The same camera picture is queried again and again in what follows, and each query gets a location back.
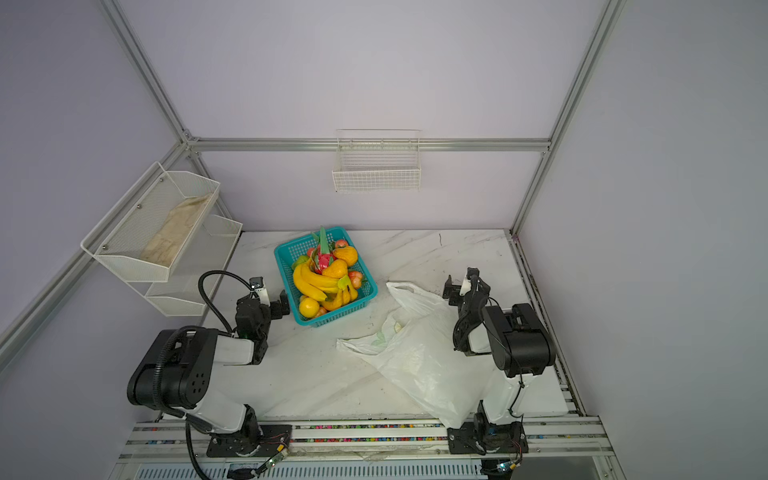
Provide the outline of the pink dragon fruit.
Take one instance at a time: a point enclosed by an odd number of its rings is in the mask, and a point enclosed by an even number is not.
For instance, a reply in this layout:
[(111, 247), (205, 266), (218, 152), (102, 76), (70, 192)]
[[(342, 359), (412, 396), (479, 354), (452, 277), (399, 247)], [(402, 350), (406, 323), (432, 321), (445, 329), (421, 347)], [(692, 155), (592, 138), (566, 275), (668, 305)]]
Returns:
[(328, 240), (324, 227), (321, 227), (317, 233), (313, 233), (312, 239), (315, 244), (307, 252), (310, 269), (316, 274), (322, 274), (335, 261), (332, 254), (333, 244)]

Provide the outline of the orange fake pear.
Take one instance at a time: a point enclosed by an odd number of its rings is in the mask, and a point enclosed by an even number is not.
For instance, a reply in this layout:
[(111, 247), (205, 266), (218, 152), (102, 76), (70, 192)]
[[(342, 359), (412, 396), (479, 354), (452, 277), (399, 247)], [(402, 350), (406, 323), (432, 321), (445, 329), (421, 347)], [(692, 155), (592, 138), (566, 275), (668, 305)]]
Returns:
[(349, 267), (355, 265), (359, 258), (356, 248), (351, 245), (336, 248), (333, 255), (337, 260), (343, 260)]

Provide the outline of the white plastic bag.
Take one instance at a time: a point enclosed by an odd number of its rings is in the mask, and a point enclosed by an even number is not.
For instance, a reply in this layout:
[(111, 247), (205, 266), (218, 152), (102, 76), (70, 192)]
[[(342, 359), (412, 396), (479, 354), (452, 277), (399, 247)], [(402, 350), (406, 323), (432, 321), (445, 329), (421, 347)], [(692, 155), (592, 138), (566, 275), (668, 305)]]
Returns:
[(454, 349), (457, 312), (440, 296), (410, 282), (389, 282), (387, 289), (398, 307), (380, 329), (339, 339), (337, 349), (374, 367), (446, 427), (462, 426), (496, 371), (492, 359)]

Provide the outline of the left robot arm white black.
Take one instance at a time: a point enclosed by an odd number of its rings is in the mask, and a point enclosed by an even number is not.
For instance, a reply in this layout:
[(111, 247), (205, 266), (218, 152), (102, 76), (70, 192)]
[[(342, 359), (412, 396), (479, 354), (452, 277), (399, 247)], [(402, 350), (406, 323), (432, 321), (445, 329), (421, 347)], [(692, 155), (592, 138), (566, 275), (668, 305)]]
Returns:
[[(247, 289), (236, 301), (230, 324), (205, 289), (211, 276), (229, 277)], [(197, 281), (198, 293), (223, 325), (222, 329), (188, 325), (161, 331), (130, 377), (127, 399), (162, 415), (182, 419), (189, 428), (209, 435), (263, 436), (254, 409), (238, 402), (215, 385), (213, 374), (227, 366), (256, 366), (268, 349), (273, 321), (290, 312), (282, 291), (271, 300), (263, 279), (246, 280), (226, 270), (209, 270)]]

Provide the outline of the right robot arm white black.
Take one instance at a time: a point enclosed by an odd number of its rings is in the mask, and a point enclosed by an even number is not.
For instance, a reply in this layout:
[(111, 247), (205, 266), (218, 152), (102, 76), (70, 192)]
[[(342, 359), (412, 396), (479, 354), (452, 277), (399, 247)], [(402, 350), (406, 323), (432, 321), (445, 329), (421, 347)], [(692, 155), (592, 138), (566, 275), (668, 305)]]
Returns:
[(442, 298), (458, 310), (454, 349), (467, 357), (489, 355), (504, 376), (491, 382), (478, 410), (496, 424), (522, 420), (525, 392), (557, 358), (554, 342), (534, 307), (517, 303), (502, 308), (473, 267), (459, 283), (448, 278)]

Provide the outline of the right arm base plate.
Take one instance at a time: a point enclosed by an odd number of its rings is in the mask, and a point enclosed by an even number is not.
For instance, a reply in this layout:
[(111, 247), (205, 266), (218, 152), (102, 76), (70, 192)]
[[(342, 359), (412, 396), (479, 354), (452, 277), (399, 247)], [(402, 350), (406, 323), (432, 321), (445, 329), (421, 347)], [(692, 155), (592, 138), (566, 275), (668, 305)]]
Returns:
[(527, 454), (527, 437), (521, 422), (505, 425), (478, 425), (465, 422), (460, 428), (448, 428), (447, 438), (451, 454)]

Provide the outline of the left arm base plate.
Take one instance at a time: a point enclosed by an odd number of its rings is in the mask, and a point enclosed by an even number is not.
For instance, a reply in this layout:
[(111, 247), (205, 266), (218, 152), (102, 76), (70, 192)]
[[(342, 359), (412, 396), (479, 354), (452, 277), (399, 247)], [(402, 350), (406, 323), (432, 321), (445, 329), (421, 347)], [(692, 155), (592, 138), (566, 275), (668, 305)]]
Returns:
[(213, 434), (206, 456), (208, 458), (267, 458), (288, 447), (293, 427), (289, 424), (260, 424), (255, 433), (236, 432)]

